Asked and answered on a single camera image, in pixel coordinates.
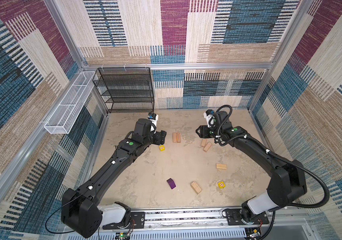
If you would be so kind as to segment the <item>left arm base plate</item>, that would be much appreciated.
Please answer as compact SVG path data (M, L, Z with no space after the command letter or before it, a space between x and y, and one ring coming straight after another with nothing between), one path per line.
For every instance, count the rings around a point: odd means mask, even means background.
M128 224L109 224L102 226L103 230L128 230L132 229L132 224L134 224L133 228L136 229L143 229L145 226L145 212L131 212L130 213L130 220Z

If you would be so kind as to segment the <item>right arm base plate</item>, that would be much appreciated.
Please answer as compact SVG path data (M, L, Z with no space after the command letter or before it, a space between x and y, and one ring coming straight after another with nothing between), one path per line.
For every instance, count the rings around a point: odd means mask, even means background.
M268 225L270 223L268 216L265 212L255 215L251 210L235 208L225 208L221 212L222 216L227 219L230 226L240 225Z

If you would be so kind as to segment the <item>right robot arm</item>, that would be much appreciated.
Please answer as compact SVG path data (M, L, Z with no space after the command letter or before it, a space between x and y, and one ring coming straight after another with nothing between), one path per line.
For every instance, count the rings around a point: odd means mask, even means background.
M266 211L279 210L307 193L303 165L297 161L284 162L240 126L234 127L225 111L207 110L203 114L206 125L196 133L202 139L213 138L216 144L230 145L255 161L270 177L266 191L242 204L241 218L245 224L253 223Z

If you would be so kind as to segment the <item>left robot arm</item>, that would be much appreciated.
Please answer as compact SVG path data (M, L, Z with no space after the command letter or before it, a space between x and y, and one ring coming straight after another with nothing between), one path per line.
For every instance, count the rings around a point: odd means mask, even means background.
M135 129L119 142L109 160L88 181L62 196L61 221L84 238L99 227L115 225L127 228L132 223L131 208L115 202L100 208L101 199L118 176L144 153L150 145L163 145L166 131L157 131L155 121L139 119Z

